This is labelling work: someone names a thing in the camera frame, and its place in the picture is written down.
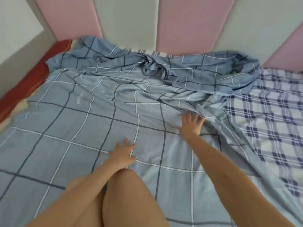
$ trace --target red fabric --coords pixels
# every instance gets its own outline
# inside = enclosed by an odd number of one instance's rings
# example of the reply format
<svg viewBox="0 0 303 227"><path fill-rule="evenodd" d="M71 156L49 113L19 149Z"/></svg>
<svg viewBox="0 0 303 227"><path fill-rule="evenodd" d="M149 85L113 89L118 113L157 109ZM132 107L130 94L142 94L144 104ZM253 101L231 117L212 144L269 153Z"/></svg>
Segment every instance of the red fabric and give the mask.
<svg viewBox="0 0 303 227"><path fill-rule="evenodd" d="M30 70L27 75L10 91L0 99L0 122L6 119L16 105L23 99L28 98L49 75L46 61L61 52L69 51L72 40L56 42L42 59Z"/></svg>

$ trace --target bunched sheet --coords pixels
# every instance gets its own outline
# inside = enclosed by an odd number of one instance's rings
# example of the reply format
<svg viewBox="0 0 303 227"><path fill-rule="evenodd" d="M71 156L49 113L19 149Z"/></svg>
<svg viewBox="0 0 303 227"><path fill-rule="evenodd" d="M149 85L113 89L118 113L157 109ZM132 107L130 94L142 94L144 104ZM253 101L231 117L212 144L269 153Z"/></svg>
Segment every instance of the bunched sheet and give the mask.
<svg viewBox="0 0 303 227"><path fill-rule="evenodd" d="M171 226L234 226L198 159L177 130L181 112L206 118L201 137L227 155L294 224L302 209L253 152L223 109L250 91L259 63L238 52L165 58L82 38L48 61L51 74L0 136L0 220L24 226L75 177L89 174L125 137L130 166Z"/></svg>

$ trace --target white surface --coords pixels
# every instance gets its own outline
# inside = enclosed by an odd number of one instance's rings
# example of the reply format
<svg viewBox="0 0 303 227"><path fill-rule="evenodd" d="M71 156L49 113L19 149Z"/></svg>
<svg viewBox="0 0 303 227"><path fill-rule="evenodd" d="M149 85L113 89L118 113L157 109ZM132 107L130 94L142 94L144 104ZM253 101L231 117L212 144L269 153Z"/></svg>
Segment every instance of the white surface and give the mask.
<svg viewBox="0 0 303 227"><path fill-rule="evenodd" d="M25 0L0 0L0 64L42 31Z"/></svg>
<svg viewBox="0 0 303 227"><path fill-rule="evenodd" d="M104 38L121 48L155 50L159 0L94 0Z"/></svg>
<svg viewBox="0 0 303 227"><path fill-rule="evenodd" d="M263 64L302 21L303 0L236 0L214 50L239 50Z"/></svg>

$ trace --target bare skin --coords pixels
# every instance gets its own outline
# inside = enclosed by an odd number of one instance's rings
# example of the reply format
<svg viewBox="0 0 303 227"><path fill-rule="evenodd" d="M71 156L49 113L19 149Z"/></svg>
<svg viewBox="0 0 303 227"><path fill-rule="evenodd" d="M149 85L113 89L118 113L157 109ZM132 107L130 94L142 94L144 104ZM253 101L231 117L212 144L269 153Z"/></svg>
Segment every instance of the bare skin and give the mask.
<svg viewBox="0 0 303 227"><path fill-rule="evenodd" d="M182 115L182 138L197 155L212 180L227 212L239 227L294 227L271 205L225 155L199 137L204 118L191 112ZM35 218L28 227L168 227L165 216L146 187L132 170L136 161L129 154L135 144L116 144L108 159L91 175L77 178L62 197ZM108 182L107 191L102 188Z"/></svg>

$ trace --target leg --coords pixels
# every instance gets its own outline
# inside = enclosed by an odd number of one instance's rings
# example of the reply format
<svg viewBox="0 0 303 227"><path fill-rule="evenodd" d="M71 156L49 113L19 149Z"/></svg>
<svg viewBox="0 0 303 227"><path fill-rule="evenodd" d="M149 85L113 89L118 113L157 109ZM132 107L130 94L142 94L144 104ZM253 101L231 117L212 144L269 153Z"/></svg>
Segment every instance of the leg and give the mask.
<svg viewBox="0 0 303 227"><path fill-rule="evenodd" d="M85 179L85 176L76 178L73 181L71 181L67 187L65 192L70 191L72 188L74 188L76 185L78 185L80 182L82 182ZM83 216L78 220L75 227L103 227L102 222L102 203L103 203L104 193L101 191L96 199L92 202L92 204L89 205Z"/></svg>
<svg viewBox="0 0 303 227"><path fill-rule="evenodd" d="M130 169L116 172L108 181L102 213L105 227L169 227L145 183Z"/></svg>

